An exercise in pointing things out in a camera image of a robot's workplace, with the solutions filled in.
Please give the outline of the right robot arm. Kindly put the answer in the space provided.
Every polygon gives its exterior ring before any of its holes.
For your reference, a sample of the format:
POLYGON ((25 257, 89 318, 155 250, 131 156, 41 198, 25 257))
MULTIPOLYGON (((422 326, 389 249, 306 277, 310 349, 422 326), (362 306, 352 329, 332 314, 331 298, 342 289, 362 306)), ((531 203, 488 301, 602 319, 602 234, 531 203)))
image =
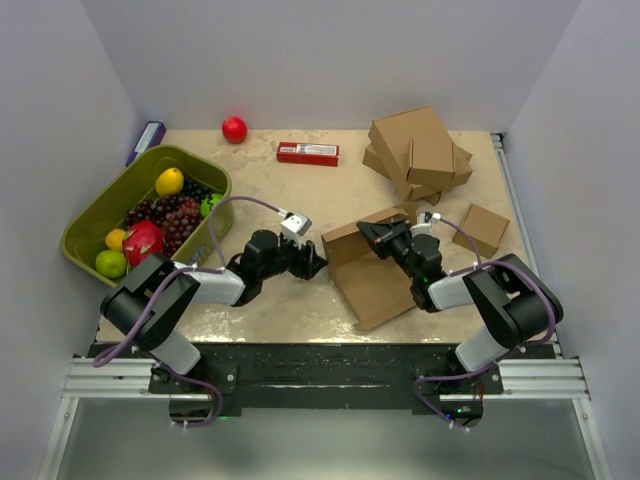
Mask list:
POLYGON ((532 337, 541 334, 548 340, 564 310, 557 296, 515 254, 457 273, 445 272, 440 241, 431 234, 437 218, 427 214, 416 225, 400 220, 359 221, 356 226, 380 259, 393 259, 407 275, 418 308, 437 313, 476 307, 483 326, 454 348, 444 373, 433 378, 466 393, 480 382, 481 373, 524 349, 532 337))

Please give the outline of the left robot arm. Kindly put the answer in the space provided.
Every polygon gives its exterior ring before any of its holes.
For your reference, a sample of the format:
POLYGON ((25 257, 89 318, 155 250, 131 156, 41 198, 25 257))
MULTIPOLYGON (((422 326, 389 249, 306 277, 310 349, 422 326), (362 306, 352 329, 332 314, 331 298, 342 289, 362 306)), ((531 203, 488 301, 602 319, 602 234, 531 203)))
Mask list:
POLYGON ((269 230, 254 232, 244 250, 217 269, 177 264, 154 253, 103 299, 101 315, 125 338, 96 355, 93 366, 105 366, 134 345, 172 370, 183 391, 196 392, 206 383, 207 368, 200 351, 176 330, 189 305, 244 306, 268 279, 289 273, 311 280, 327 265, 312 241, 299 244, 269 230))

